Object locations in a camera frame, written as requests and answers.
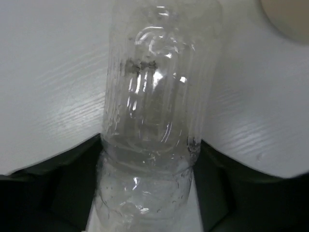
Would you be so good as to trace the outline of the clear bottle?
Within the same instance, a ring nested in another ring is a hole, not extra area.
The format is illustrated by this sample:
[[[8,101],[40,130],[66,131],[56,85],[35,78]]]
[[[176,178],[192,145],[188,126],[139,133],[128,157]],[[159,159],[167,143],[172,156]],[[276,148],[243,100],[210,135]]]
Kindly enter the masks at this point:
[[[100,232],[173,232],[185,213],[222,47],[217,0],[117,0],[109,32]]]

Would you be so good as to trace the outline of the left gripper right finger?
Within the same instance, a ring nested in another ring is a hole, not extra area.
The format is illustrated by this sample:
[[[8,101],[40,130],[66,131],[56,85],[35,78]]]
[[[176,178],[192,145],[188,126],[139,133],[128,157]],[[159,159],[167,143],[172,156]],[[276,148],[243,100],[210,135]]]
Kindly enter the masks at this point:
[[[308,231],[308,174],[292,178],[264,174],[205,142],[193,171],[203,231]]]

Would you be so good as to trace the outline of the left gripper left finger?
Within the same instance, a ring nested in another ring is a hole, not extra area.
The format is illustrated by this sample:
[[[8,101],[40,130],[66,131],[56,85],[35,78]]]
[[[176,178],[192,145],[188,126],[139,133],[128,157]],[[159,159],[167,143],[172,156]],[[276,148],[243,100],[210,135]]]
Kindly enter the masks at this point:
[[[82,232],[96,188],[100,135],[0,176],[2,232]]]

